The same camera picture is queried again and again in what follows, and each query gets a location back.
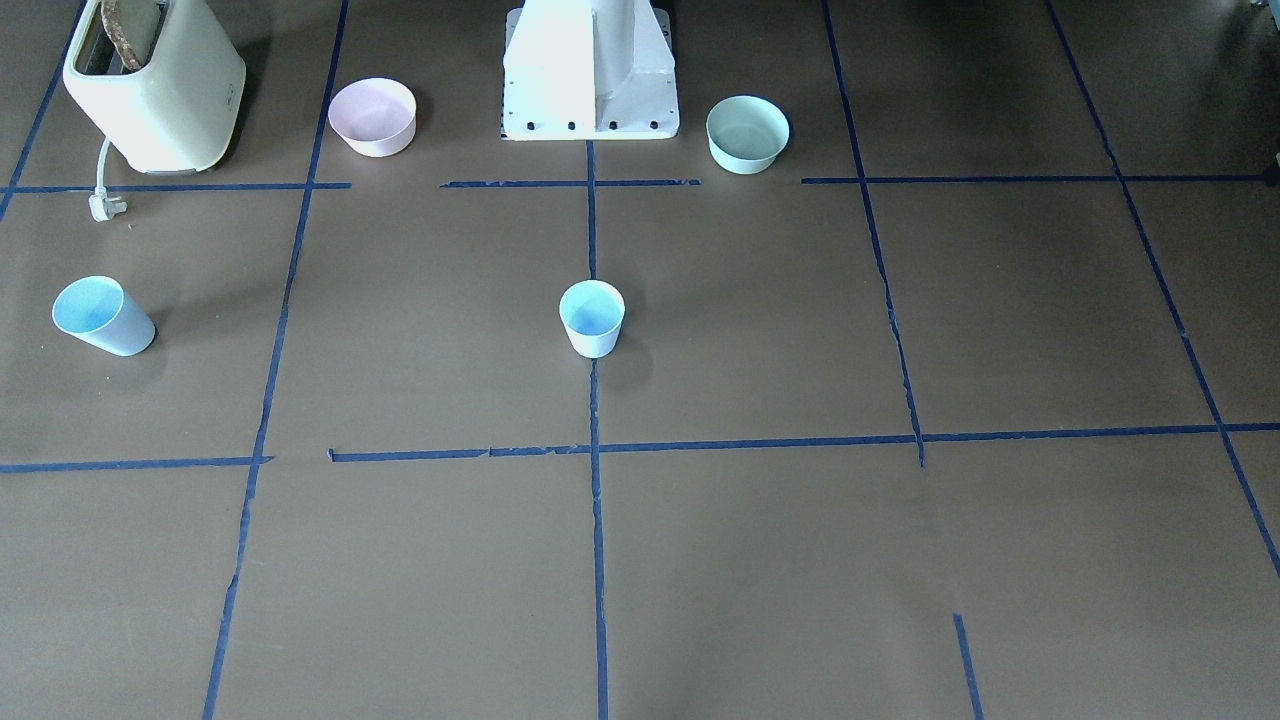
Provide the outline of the light blue cup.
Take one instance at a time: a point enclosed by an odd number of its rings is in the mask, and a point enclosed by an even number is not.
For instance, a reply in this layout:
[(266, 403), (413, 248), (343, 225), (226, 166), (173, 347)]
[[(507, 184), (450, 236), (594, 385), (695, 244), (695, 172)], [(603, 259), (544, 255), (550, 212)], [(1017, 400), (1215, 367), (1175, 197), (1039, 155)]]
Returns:
[(68, 284), (52, 302), (51, 319), (63, 333), (118, 357), (145, 351), (157, 334), (152, 319), (106, 275)]
[(616, 346), (625, 320), (625, 299), (604, 281), (580, 281), (561, 296), (558, 314), (573, 350), (599, 359)]

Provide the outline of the green bowl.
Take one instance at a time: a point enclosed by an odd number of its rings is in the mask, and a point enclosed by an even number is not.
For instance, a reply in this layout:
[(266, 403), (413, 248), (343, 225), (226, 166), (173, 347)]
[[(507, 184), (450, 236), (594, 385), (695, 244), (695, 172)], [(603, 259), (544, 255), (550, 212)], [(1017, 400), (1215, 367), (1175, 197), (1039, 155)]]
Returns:
[(722, 169), (740, 176), (768, 169), (791, 136), (785, 111), (755, 95), (718, 101), (707, 114), (705, 129), (712, 159)]

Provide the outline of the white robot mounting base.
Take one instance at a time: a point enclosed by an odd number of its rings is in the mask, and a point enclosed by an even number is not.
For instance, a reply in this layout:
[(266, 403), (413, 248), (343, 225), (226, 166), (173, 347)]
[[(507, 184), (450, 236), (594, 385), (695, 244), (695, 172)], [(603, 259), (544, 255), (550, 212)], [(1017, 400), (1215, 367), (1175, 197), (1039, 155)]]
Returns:
[(650, 1), (526, 1), (506, 17), (503, 70), (506, 140), (678, 133), (671, 12)]

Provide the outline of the pink bowl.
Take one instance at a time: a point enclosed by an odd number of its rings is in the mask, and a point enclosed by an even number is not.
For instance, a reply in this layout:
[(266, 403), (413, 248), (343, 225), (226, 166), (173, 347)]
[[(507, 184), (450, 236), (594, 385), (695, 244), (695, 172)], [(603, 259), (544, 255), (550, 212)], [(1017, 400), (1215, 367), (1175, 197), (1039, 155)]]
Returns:
[(389, 158), (410, 146), (417, 131), (419, 104), (401, 82), (374, 77), (358, 79), (330, 100), (329, 126), (357, 154)]

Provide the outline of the cream toaster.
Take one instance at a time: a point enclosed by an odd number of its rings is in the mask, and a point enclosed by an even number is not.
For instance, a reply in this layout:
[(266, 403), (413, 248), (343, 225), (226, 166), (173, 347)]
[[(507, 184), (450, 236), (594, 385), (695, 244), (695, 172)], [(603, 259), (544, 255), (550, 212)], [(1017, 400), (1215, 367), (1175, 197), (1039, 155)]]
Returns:
[(102, 28), (99, 1), (88, 1), (61, 77), (134, 170), (189, 176), (227, 155), (247, 70), (206, 1), (168, 1), (148, 63), (127, 72)]

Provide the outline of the toast slice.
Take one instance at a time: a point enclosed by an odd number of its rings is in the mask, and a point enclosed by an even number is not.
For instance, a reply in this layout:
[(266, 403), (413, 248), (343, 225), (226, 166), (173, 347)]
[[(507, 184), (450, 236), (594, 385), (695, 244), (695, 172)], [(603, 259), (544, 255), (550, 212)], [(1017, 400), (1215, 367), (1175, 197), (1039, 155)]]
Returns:
[(127, 72), (141, 70), (150, 60), (165, 17), (168, 1), (99, 3), (102, 28)]

